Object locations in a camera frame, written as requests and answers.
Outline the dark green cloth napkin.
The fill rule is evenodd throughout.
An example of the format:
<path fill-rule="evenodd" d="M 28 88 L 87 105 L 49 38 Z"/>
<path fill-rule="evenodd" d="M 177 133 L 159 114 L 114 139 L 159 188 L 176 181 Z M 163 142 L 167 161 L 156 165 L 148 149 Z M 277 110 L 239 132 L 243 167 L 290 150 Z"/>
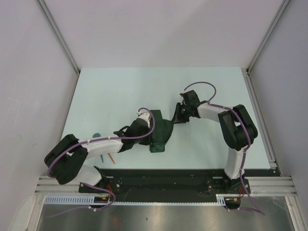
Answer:
<path fill-rule="evenodd" d="M 151 110 L 151 112 L 154 116 L 155 126 L 150 135 L 149 150 L 151 153 L 162 153 L 172 135 L 174 124 L 170 120 L 164 119 L 160 110 Z"/>

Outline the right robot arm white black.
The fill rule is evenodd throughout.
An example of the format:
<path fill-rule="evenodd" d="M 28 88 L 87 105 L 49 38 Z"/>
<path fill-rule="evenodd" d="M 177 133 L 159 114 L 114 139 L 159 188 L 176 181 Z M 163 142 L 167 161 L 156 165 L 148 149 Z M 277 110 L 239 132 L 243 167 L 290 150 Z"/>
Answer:
<path fill-rule="evenodd" d="M 181 93 L 182 101 L 176 104 L 172 123 L 183 124 L 191 117 L 218 122 L 223 139 L 228 146 L 228 158 L 222 177 L 222 188 L 235 192 L 244 182 L 246 153 L 258 136 L 258 130 L 247 109 L 242 104 L 227 107 L 199 100 L 193 90 Z"/>

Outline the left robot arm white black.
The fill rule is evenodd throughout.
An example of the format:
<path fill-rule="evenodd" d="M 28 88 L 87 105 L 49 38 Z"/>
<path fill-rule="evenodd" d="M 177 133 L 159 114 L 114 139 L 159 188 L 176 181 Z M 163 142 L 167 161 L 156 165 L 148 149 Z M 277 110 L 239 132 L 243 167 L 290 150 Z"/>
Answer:
<path fill-rule="evenodd" d="M 102 192 L 106 188 L 106 180 L 95 167 L 88 167 L 84 162 L 103 154 L 130 150 L 150 137 L 155 127 L 154 118 L 141 115 L 130 126 L 115 131 L 113 137 L 80 140 L 68 134 L 46 155 L 47 175 L 55 178 L 60 185 L 77 180 L 89 184 L 95 192 Z"/>

